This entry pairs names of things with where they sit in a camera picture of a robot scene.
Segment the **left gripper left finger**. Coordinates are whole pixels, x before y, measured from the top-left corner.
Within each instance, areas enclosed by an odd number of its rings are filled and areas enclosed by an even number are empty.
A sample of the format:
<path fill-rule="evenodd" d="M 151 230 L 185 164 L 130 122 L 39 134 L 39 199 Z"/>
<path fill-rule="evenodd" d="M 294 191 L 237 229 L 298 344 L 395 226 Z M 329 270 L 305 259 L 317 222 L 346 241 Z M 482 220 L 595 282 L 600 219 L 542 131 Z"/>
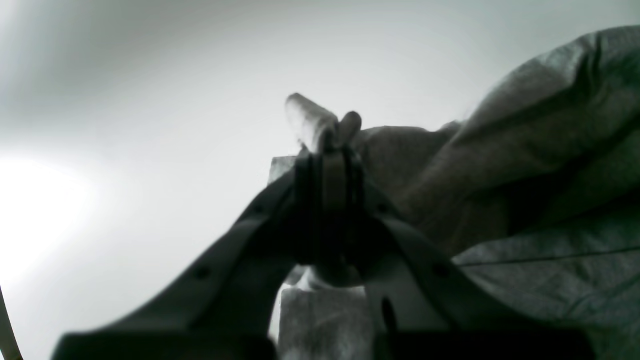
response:
<path fill-rule="evenodd" d="M 53 359 L 275 360 L 268 330 L 279 288 L 315 259 L 321 168 L 318 155 L 300 153 L 176 280 L 108 326 L 67 333 Z"/>

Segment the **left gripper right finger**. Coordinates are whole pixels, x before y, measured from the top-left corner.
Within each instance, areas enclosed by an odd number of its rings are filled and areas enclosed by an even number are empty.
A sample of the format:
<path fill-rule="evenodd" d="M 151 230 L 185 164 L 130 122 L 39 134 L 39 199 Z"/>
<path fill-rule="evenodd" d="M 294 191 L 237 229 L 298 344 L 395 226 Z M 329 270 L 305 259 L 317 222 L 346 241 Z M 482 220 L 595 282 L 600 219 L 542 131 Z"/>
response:
<path fill-rule="evenodd" d="M 322 275 L 359 282 L 377 360 L 593 360 L 586 335 L 519 314 L 404 222 L 354 152 L 322 156 Z"/>

